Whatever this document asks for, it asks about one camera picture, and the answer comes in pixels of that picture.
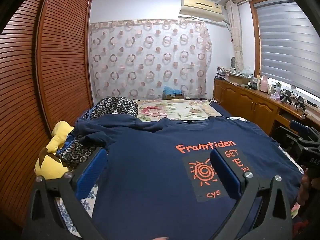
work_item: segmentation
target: circle-patterned curtain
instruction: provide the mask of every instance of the circle-patterned curtain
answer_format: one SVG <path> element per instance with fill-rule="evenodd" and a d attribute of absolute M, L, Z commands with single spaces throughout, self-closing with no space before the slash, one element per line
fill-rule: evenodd
<path fill-rule="evenodd" d="M 94 101 L 161 98 L 165 86 L 204 98 L 212 46 L 204 22 L 130 20 L 89 25 Z"/>

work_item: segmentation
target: air conditioner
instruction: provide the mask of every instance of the air conditioner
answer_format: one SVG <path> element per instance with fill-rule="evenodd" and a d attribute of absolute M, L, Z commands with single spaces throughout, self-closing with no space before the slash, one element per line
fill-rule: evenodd
<path fill-rule="evenodd" d="M 222 22 L 221 5 L 208 0 L 181 0 L 180 14 Z"/>

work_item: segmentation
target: window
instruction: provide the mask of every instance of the window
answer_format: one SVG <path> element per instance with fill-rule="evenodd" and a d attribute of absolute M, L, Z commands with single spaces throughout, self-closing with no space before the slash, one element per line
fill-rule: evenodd
<path fill-rule="evenodd" d="M 260 30 L 260 74 L 320 98 L 320 38 L 306 15 L 293 0 L 253 6 Z"/>
<path fill-rule="evenodd" d="M 302 89 L 300 89 L 300 88 L 296 88 L 295 90 L 296 90 L 298 93 L 302 93 L 302 94 L 304 94 L 304 95 L 306 95 L 306 96 L 308 96 L 308 97 L 310 97 L 310 98 L 312 98 L 312 99 L 320 102 L 320 98 L 318 98 L 318 97 L 316 97 L 316 96 L 308 93 L 307 91 L 304 91 L 304 90 L 302 90 Z"/>
<path fill-rule="evenodd" d="M 273 78 L 268 78 L 268 84 L 275 85 L 277 82 L 281 83 L 281 87 L 283 89 L 288 89 L 294 93 L 298 93 L 299 96 L 302 96 L 305 98 L 307 101 L 311 101 L 312 103 L 319 105 L 320 98 L 316 97 L 315 95 L 310 94 L 309 92 L 302 90 L 300 88 L 296 88 L 288 83 L 273 79 Z"/>

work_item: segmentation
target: pink bottle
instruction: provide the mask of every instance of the pink bottle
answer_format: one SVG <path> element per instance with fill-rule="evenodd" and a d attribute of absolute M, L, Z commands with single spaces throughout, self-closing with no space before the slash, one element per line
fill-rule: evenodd
<path fill-rule="evenodd" d="M 268 77 L 263 76 L 261 83 L 260 83 L 260 91 L 262 92 L 268 92 Z"/>

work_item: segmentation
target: floral bedding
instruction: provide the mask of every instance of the floral bedding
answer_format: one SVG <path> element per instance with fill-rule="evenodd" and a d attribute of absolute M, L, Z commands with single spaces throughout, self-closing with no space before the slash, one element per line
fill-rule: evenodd
<path fill-rule="evenodd" d="M 93 186 L 93 188 L 91 189 L 88 197 L 81 200 L 81 203 L 82 203 L 84 209 L 87 211 L 87 213 L 89 214 L 90 217 L 92 217 L 93 207 L 94 207 L 94 203 L 96 202 L 96 197 L 97 197 L 97 191 L 98 191 L 98 185 L 95 184 Z M 81 237 L 80 234 L 78 233 L 78 230 L 76 229 L 75 225 L 73 224 L 69 214 L 68 214 L 68 211 L 66 209 L 66 206 L 63 203 L 62 198 L 57 197 L 56 202 L 57 202 L 59 211 L 61 213 L 62 219 L 63 219 L 64 223 L 66 224 L 66 227 L 69 230 L 69 232 L 75 236 Z"/>
<path fill-rule="evenodd" d="M 144 122 L 159 121 L 167 117 L 171 120 L 201 120 L 208 116 L 222 116 L 210 106 L 208 100 L 143 100 L 138 104 L 138 118 Z"/>

